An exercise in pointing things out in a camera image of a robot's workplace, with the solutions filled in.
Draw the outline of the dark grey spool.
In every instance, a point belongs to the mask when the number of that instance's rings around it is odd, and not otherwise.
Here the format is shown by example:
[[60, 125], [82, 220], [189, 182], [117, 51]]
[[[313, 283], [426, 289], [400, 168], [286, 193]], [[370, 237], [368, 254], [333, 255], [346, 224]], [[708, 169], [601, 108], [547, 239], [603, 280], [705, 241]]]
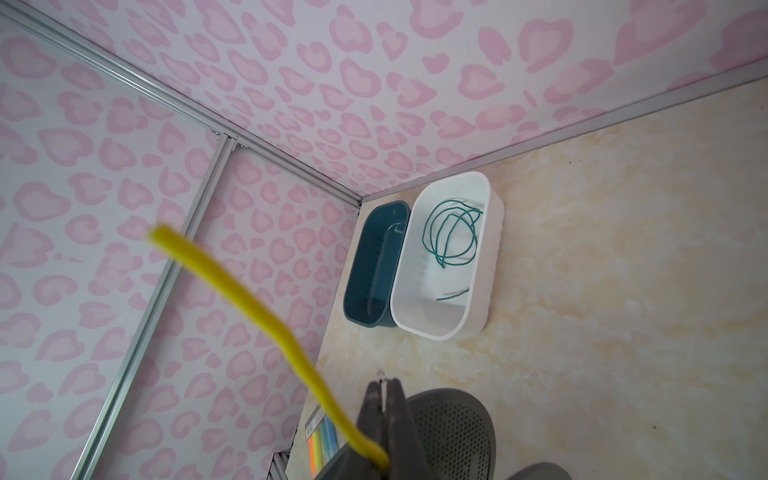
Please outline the dark grey spool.
[[[384, 411], [386, 381], [381, 381]], [[433, 479], [491, 479], [496, 466], [496, 435], [485, 406], [458, 389], [440, 388], [407, 398]], [[344, 446], [319, 479], [333, 479]]]

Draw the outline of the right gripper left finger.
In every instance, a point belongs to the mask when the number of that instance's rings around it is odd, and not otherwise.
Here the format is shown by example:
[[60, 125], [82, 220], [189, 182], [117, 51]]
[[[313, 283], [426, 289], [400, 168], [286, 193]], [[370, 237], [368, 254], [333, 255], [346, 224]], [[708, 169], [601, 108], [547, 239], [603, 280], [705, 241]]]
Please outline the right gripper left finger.
[[[365, 392], [356, 426], [376, 446], [382, 447], [385, 437], [381, 381], [371, 382]], [[361, 454], [349, 448], [339, 460], [340, 464], [333, 479], [338, 480], [380, 480], [385, 474]]]

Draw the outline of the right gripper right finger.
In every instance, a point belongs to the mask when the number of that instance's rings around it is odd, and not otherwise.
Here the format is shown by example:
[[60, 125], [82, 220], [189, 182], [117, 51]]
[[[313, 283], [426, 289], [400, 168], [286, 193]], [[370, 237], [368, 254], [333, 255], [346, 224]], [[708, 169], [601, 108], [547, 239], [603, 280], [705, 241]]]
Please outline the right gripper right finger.
[[390, 459], [387, 478], [433, 479], [401, 382], [388, 379], [385, 390], [385, 446]]

